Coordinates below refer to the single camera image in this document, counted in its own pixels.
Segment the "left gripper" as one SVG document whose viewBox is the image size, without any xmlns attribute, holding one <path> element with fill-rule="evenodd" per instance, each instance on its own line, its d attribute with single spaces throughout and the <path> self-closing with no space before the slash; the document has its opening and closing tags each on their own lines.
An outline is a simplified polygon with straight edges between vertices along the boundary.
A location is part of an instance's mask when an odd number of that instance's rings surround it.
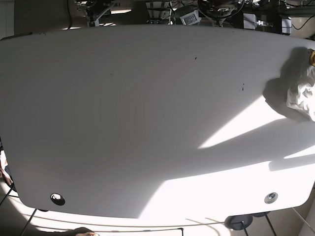
<svg viewBox="0 0 315 236">
<path fill-rule="evenodd" d="M 239 14 L 245 6 L 244 0 L 199 0 L 198 11 L 216 26 L 222 27 L 226 19 Z"/>
</svg>

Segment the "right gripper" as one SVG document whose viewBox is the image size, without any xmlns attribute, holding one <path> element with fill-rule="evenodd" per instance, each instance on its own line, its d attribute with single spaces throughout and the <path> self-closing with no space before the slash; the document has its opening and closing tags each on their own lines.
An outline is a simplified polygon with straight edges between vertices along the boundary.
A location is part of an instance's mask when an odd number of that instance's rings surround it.
<svg viewBox="0 0 315 236">
<path fill-rule="evenodd" d="M 111 9 L 116 5 L 116 0 L 76 0 L 75 4 L 82 10 L 87 18 L 88 27 L 98 27 L 101 17 L 111 16 Z"/>
</svg>

